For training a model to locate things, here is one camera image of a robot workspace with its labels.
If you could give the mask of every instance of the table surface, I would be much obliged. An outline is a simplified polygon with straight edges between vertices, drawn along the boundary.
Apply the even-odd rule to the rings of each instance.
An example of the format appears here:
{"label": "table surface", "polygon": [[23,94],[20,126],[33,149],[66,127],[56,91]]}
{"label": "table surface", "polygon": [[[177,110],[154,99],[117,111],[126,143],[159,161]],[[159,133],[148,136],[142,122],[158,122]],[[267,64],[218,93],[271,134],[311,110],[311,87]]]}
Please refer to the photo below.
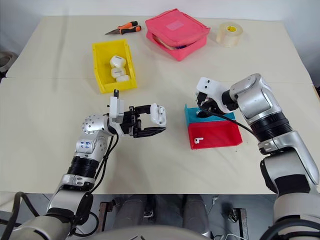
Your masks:
{"label": "table surface", "polygon": [[[229,87],[261,73],[320,167],[320,102],[281,22],[234,20],[242,25],[244,36],[238,46],[223,48],[214,39],[225,20],[200,19],[212,29],[208,43],[182,62],[149,42],[145,29],[104,36],[128,21],[138,20],[144,28],[146,18],[43,18],[9,78],[0,84],[0,191],[55,190],[70,166],[83,119],[108,111],[110,94],[99,93],[91,43],[120,38],[129,42],[138,84],[120,92],[120,98],[126,109],[154,102],[165,106],[167,130],[148,138],[122,137],[96,193],[271,193],[260,172],[263,156],[257,140],[245,130],[240,129],[243,143],[238,146],[190,149],[184,105],[195,106],[202,76]],[[239,111],[235,115],[245,123]],[[142,125],[149,127],[151,122],[143,117]]]}

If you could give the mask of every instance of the yellow plastic bin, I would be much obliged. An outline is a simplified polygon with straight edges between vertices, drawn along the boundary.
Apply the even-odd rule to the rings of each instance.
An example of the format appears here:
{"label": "yellow plastic bin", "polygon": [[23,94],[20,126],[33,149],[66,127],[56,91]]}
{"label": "yellow plastic bin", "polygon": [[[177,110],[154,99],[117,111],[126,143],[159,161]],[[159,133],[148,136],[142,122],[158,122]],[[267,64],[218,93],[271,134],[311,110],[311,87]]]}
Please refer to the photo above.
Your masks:
{"label": "yellow plastic bin", "polygon": [[[94,74],[101,93],[112,93],[114,89],[123,91],[137,87],[135,69],[126,39],[93,43],[92,53]],[[124,68],[130,80],[116,82],[116,79],[111,76],[110,59],[114,55],[126,59]]]}

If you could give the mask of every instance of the white wall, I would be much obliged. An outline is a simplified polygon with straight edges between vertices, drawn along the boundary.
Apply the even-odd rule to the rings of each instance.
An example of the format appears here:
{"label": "white wall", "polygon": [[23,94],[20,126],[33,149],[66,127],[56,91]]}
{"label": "white wall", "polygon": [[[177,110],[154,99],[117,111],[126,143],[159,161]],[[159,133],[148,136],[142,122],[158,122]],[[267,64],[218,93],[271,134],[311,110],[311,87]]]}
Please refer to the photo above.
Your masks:
{"label": "white wall", "polygon": [[202,18],[284,21],[320,85],[320,0],[0,0],[0,47],[19,54],[46,15],[154,16],[173,8]]}

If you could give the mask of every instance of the pink zippered case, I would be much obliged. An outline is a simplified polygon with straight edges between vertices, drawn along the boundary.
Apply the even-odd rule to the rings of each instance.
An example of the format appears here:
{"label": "pink zippered case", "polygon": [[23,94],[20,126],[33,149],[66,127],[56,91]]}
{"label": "pink zippered case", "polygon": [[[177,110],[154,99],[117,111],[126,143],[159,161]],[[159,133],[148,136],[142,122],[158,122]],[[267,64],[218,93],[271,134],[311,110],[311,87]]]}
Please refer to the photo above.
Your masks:
{"label": "pink zippered case", "polygon": [[210,27],[177,8],[145,21],[146,37],[178,61],[207,43]]}

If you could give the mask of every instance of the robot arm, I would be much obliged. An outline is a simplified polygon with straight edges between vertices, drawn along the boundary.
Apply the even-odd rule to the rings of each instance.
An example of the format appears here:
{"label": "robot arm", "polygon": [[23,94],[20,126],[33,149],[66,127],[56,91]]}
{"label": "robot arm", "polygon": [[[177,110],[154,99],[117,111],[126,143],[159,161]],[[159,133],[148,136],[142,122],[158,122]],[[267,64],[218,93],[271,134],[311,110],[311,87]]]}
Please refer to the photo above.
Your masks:
{"label": "robot arm", "polygon": [[[260,152],[268,155],[261,161],[260,168],[266,186],[278,196],[274,204],[275,226],[288,219],[320,223],[319,170],[260,74],[252,74],[233,84],[230,89],[202,77],[197,85],[197,103],[208,115],[222,115],[240,109],[259,141]],[[296,226],[281,233],[310,229]]]}
{"label": "robot arm", "polygon": [[[17,227],[10,239],[61,240],[72,235],[75,227],[89,218],[96,171],[106,154],[109,154],[108,138],[114,135],[148,137],[166,129],[166,110],[163,106],[155,103],[131,106],[129,111],[124,112],[124,101],[119,99],[119,92],[115,90],[110,97],[109,107],[109,113],[93,114],[83,121],[71,166],[62,176],[46,215]],[[142,129],[139,117],[143,113],[150,114],[151,121],[159,126]]]}

